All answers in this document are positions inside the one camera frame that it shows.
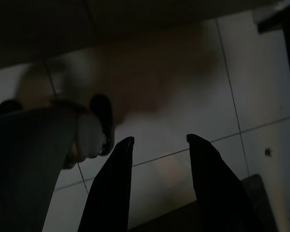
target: white floor tile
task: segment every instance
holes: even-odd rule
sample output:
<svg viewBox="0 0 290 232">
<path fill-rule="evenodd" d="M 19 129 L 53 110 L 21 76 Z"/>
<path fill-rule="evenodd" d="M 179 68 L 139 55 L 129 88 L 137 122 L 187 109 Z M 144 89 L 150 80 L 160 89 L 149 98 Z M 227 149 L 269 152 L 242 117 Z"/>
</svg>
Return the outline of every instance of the white floor tile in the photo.
<svg viewBox="0 0 290 232">
<path fill-rule="evenodd" d="M 290 119 L 242 134 L 250 174 L 260 174 L 279 231 L 290 231 Z M 265 149 L 272 156 L 265 156 Z"/>
<path fill-rule="evenodd" d="M 77 232 L 86 200 L 84 183 L 55 191 L 43 232 Z"/>
<path fill-rule="evenodd" d="M 58 92 L 84 104 L 97 92 L 110 97 L 116 143 L 135 137 L 134 164 L 186 149 L 188 133 L 214 140 L 238 132 L 214 20 L 47 63 Z M 88 168 L 85 179 L 96 173 Z"/>
<path fill-rule="evenodd" d="M 239 179 L 248 177 L 239 135 L 213 145 Z M 88 190 L 92 182 L 86 182 Z M 135 166 L 132 169 L 129 227 L 143 224 L 195 200 L 188 150 Z"/>
<path fill-rule="evenodd" d="M 55 186 L 55 190 L 81 182 L 82 180 L 81 172 L 79 171 L 79 168 L 76 164 L 72 169 L 61 170 Z"/>
<path fill-rule="evenodd" d="M 22 64 L 0 70 L 0 103 L 16 98 L 28 109 L 47 106 L 53 96 L 42 63 Z"/>
<path fill-rule="evenodd" d="M 290 116 L 290 71 L 282 31 L 259 35 L 251 12 L 218 19 L 241 130 Z"/>
</svg>

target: foot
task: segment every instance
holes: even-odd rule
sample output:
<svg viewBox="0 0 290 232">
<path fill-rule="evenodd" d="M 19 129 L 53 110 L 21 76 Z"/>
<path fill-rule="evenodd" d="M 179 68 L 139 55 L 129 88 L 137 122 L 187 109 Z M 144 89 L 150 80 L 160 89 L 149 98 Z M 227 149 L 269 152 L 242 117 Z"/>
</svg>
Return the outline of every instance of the foot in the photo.
<svg viewBox="0 0 290 232">
<path fill-rule="evenodd" d="M 0 116 L 22 110 L 23 107 L 18 101 L 11 99 L 0 104 Z"/>
<path fill-rule="evenodd" d="M 95 95 L 90 101 L 89 108 L 101 122 L 102 130 L 106 137 L 106 143 L 103 144 L 99 155 L 106 156 L 114 147 L 114 126 L 111 102 L 105 95 Z"/>
</svg>

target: tiled floor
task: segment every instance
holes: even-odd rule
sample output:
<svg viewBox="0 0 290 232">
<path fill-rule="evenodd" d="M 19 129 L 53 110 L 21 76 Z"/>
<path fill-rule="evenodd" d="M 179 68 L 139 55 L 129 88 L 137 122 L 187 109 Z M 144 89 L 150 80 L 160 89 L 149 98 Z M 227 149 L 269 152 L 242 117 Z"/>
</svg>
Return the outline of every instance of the tiled floor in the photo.
<svg viewBox="0 0 290 232">
<path fill-rule="evenodd" d="M 290 72 L 281 31 L 259 35 L 244 12 L 0 70 L 0 102 L 17 96 L 38 107 L 56 93 L 87 105 L 98 92 L 112 101 L 116 142 L 135 137 L 130 228 L 195 200 L 185 141 L 195 133 L 240 179 L 261 174 L 279 230 L 290 231 Z M 272 157 L 264 155 L 269 147 Z M 61 172 L 44 232 L 77 231 L 86 188 L 106 159 Z"/>
</svg>

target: black shoe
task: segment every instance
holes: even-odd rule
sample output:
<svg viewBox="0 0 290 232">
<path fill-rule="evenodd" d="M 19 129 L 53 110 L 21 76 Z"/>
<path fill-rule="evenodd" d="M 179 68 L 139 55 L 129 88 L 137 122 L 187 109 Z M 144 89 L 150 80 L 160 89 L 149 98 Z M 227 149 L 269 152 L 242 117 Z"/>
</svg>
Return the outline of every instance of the black shoe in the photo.
<svg viewBox="0 0 290 232">
<path fill-rule="evenodd" d="M 7 115 L 9 113 L 22 110 L 21 103 L 16 100 L 6 100 L 0 104 L 0 116 Z"/>
<path fill-rule="evenodd" d="M 95 95 L 90 101 L 89 108 L 101 122 L 106 143 L 103 144 L 99 155 L 106 156 L 114 147 L 114 125 L 111 102 L 105 95 Z"/>
</svg>

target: floor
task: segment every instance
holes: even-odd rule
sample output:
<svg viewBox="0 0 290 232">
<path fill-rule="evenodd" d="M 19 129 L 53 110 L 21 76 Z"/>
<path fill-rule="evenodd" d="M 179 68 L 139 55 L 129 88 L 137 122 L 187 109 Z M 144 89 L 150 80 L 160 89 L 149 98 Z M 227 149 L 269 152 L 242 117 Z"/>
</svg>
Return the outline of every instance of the floor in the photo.
<svg viewBox="0 0 290 232">
<path fill-rule="evenodd" d="M 281 31 L 251 12 L 224 16 L 0 70 L 0 103 L 64 95 L 113 104 L 116 142 L 135 137 L 129 228 L 196 200 L 186 134 L 218 149 L 243 179 L 260 174 L 280 231 L 290 231 L 290 72 Z M 264 152 L 270 148 L 271 156 Z M 44 232 L 76 232 L 107 157 L 62 171 Z"/>
</svg>

